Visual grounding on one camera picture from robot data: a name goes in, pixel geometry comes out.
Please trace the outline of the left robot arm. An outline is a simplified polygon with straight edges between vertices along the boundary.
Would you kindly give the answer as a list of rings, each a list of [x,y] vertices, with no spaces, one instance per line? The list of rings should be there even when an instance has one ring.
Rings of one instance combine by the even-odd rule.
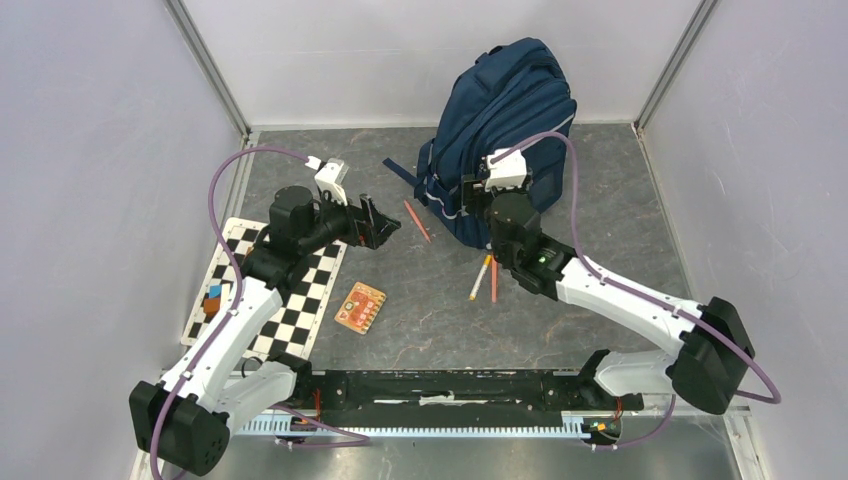
[[[375,250],[400,227],[367,194],[352,205],[302,186],[276,193],[269,222],[236,263],[234,285],[211,324],[161,380],[141,381],[130,394],[137,444],[149,454],[154,478],[161,476],[160,461],[206,475],[249,421],[283,401],[297,408],[312,399],[314,381],[302,373],[308,364],[290,354],[264,361],[235,383],[228,380],[300,284],[315,251],[336,241]]]

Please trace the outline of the navy blue backpack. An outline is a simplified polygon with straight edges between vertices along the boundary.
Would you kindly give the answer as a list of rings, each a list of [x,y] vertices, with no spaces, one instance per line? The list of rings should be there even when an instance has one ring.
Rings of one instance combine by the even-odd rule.
[[[568,135],[577,113],[565,74],[548,46],[523,38],[481,54],[454,82],[435,136],[413,170],[383,164],[463,245],[484,249],[486,223],[461,202],[466,176],[483,179],[485,158],[543,131]]]

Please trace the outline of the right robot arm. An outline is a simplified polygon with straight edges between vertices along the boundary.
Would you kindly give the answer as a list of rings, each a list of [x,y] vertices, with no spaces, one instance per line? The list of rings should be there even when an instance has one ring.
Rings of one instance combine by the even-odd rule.
[[[725,413],[755,356],[736,307],[701,304],[615,274],[545,234],[522,187],[489,188],[471,175],[463,207],[484,221],[497,262],[532,294],[578,306],[638,333],[656,350],[599,353],[577,382],[580,400],[602,408],[630,394],[676,394],[709,414]]]

